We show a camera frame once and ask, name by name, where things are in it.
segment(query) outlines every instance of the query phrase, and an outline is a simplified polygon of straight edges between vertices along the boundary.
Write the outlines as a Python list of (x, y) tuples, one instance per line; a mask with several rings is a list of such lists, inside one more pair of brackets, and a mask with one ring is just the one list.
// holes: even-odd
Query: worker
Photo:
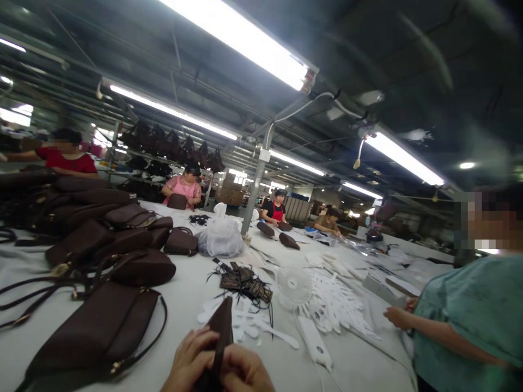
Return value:
[(287, 191), (284, 189), (277, 189), (274, 192), (274, 200), (266, 201), (261, 211), (262, 219), (265, 219), (266, 222), (272, 223), (275, 227), (278, 227), (279, 222), (287, 223), (285, 220), (285, 206), (283, 202)]
[(523, 184), (474, 195), (462, 203), (466, 239), (495, 243), (499, 253), (432, 279), (405, 309), (384, 313), (414, 333), (419, 391), (521, 391), (523, 385)]
[[(171, 372), (161, 392), (191, 392), (205, 369), (211, 370), (214, 351), (204, 351), (215, 344), (218, 333), (204, 327), (190, 331), (174, 355)], [(220, 382), (228, 392), (274, 392), (271, 378), (260, 357), (239, 345), (227, 346), (221, 361)]]
[(202, 188), (197, 180), (201, 175), (198, 164), (188, 163), (182, 175), (173, 176), (162, 188), (162, 194), (165, 196), (163, 204), (167, 205), (169, 197), (173, 193), (185, 196), (187, 198), (186, 207), (189, 209), (200, 204)]
[(82, 134), (69, 128), (61, 128), (52, 133), (53, 143), (49, 147), (18, 152), (0, 153), (3, 162), (45, 161), (45, 166), (58, 174), (83, 178), (98, 178), (93, 159), (81, 151)]
[(325, 215), (320, 215), (316, 218), (313, 224), (313, 228), (319, 231), (331, 233), (335, 237), (339, 237), (341, 233), (339, 232), (338, 225), (336, 221), (341, 218), (342, 213), (337, 208), (329, 208)]

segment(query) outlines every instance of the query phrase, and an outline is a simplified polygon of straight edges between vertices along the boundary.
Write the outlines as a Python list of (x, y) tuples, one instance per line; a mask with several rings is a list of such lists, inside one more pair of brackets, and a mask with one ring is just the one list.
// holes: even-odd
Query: brown leather piece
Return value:
[(296, 240), (294, 240), (294, 238), (292, 238), (292, 237), (289, 237), (285, 233), (279, 234), (279, 241), (282, 244), (284, 244), (287, 248), (300, 250), (300, 246), (296, 243)]
[(198, 238), (193, 236), (188, 228), (174, 228), (169, 234), (163, 251), (167, 254), (194, 256), (198, 252)]
[(264, 222), (258, 222), (256, 225), (260, 231), (265, 234), (267, 237), (274, 237), (274, 230), (270, 228), (266, 223)]
[(278, 228), (281, 231), (291, 231), (293, 229), (293, 227), (290, 224), (285, 223), (285, 222), (279, 222), (278, 223)]
[(207, 323), (211, 330), (218, 332), (220, 337), (218, 342), (205, 347), (205, 351), (215, 351), (214, 362), (211, 370), (205, 369), (196, 384), (196, 392), (222, 392), (223, 385), (220, 382), (220, 372), (223, 363), (225, 348), (234, 343), (232, 328), (232, 306), (233, 299), (227, 297), (220, 307), (216, 309), (211, 319)]
[(184, 210), (187, 207), (187, 198), (184, 195), (173, 193), (171, 196), (169, 196), (167, 207), (177, 210)]

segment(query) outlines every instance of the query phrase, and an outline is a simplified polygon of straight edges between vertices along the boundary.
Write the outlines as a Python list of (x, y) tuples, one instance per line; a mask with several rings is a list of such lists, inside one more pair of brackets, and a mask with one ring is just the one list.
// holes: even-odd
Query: human hand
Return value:
[(208, 326), (190, 331), (176, 350), (171, 373), (161, 392), (191, 392), (204, 369), (211, 369), (214, 362), (214, 351), (202, 349), (218, 337), (219, 334), (209, 331)]
[(225, 348), (221, 382), (228, 392), (274, 392), (260, 357), (236, 344)]
[(399, 307), (390, 307), (387, 308), (383, 315), (388, 318), (388, 320), (394, 324), (397, 328), (401, 330), (412, 329), (411, 318), (415, 317), (408, 313), (407, 311)]
[(419, 298), (407, 298), (405, 301), (405, 310), (409, 313), (414, 313), (414, 309), (418, 305)]

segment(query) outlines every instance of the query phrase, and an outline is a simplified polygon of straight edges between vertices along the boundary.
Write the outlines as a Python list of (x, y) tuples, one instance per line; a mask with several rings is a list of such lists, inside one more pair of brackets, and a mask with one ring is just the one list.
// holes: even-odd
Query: white plastic bag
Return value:
[(225, 215), (226, 208), (218, 203), (216, 216), (207, 220), (207, 228), (198, 235), (198, 250), (204, 256), (233, 258), (244, 252), (239, 222)]

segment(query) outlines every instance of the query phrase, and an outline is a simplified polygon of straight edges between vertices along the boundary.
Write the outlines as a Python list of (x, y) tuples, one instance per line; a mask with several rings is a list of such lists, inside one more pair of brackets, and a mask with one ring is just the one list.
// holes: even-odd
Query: cardboard box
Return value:
[(232, 197), (233, 195), (233, 190), (232, 189), (227, 189), (227, 188), (223, 188), (223, 187), (219, 187), (217, 190), (216, 190), (216, 195), (218, 196), (223, 196), (223, 197)]
[(243, 201), (243, 199), (231, 198), (229, 204), (234, 205), (234, 206), (241, 206), (242, 201)]
[(217, 203), (225, 203), (225, 204), (230, 203), (230, 197), (216, 195), (216, 197), (214, 199), (216, 200)]
[(232, 189), (234, 191), (241, 191), (241, 184), (234, 183), (234, 179), (233, 180), (223, 180), (222, 188)]
[(235, 199), (243, 199), (244, 193), (242, 191), (232, 191), (231, 197)]

